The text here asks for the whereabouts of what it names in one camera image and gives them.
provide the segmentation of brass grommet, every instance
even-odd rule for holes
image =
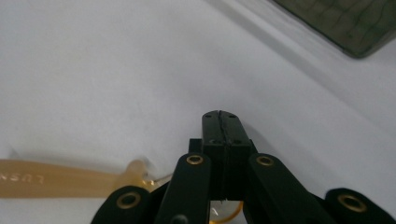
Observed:
[[[192,155],[187,158],[187,162],[191,165],[198,165],[204,162],[204,158],[202,158],[201,156]]]
[[[367,211],[367,205],[359,200],[357,197],[349,194],[341,194],[338,196],[338,202],[342,204],[345,208],[357,212],[362,213]]]
[[[256,159],[256,162],[260,165],[264,166],[272,166],[274,165],[274,160],[267,156],[260,156]]]
[[[125,194],[122,194],[117,199],[117,206],[120,209],[133,208],[133,207],[137,206],[140,203],[140,200],[141,200],[141,196],[137,192],[125,193]]]

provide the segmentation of dark green tray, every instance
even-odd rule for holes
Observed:
[[[396,0],[275,0],[338,45],[362,58],[390,41]]]

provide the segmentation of green mat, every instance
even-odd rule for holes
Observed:
[[[275,0],[346,54],[362,58],[395,35],[396,0]]]

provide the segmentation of white fabric surface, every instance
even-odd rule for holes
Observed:
[[[0,2],[0,158],[169,174],[201,116],[237,115],[323,197],[396,217],[396,41],[353,60],[271,2]],[[0,200],[0,223],[89,223],[101,199]],[[232,223],[245,223],[242,217]]]

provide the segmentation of translucent plastic object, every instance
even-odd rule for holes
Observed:
[[[33,161],[0,160],[1,198],[107,197],[123,186],[153,191],[145,163],[132,161],[120,175]]]
[[[275,0],[346,54],[362,58],[395,36],[396,0]]]

